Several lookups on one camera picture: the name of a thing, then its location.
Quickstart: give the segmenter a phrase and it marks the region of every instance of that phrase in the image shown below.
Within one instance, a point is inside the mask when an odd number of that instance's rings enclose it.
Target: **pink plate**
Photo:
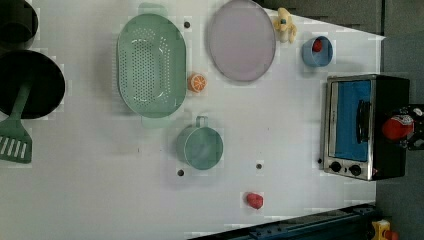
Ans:
[[[274,27],[264,9],[250,0],[232,0],[216,12],[208,43],[216,67],[232,80],[256,80],[274,60]]]

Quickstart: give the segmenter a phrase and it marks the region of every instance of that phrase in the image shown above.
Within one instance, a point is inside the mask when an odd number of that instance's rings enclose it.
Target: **cup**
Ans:
[[[322,48],[320,51],[313,51],[315,41],[321,41]],[[333,58],[333,46],[326,37],[317,37],[307,41],[302,47],[303,62],[310,67],[325,67]]]
[[[0,47],[24,50],[31,47],[38,29],[35,10],[24,0],[0,0]]]
[[[196,125],[184,129],[177,139],[178,158],[198,170],[214,167],[221,160],[223,151],[221,136],[208,127],[205,116],[198,116]]]

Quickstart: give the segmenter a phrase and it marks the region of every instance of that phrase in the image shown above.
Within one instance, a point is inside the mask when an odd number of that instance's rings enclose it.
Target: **toaster oven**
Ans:
[[[409,103],[409,80],[382,75],[329,77],[324,171],[362,180],[405,174],[406,150],[382,133],[390,113]]]

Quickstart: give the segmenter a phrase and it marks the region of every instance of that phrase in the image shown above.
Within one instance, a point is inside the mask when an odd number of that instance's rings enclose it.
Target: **light blue mug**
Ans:
[[[196,126],[184,129],[177,139],[178,158],[199,170],[214,167],[221,160],[223,152],[221,136],[208,127],[205,116],[198,116]]]
[[[315,41],[320,40],[322,49],[319,52],[312,51]],[[302,47],[303,62],[310,67],[325,67],[333,58],[333,46],[326,37],[317,37],[307,41]]]

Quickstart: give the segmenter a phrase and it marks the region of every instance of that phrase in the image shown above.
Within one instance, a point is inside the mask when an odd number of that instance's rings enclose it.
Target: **toaster oven door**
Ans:
[[[371,81],[331,83],[329,156],[368,160]]]

